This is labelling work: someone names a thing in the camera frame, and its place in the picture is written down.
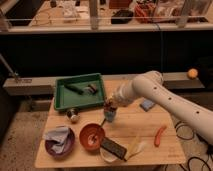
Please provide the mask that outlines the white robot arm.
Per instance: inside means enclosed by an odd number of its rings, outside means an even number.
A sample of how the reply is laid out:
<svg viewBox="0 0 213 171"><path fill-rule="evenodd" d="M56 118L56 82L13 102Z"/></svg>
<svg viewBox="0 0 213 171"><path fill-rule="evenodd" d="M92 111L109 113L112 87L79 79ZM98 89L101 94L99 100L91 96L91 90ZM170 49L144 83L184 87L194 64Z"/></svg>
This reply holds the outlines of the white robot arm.
<svg viewBox="0 0 213 171"><path fill-rule="evenodd" d="M203 139L213 145L213 111L184 99L163 86L163 76L158 71L139 74L119 86L109 97L115 107L128 106L144 97L187 123Z"/></svg>

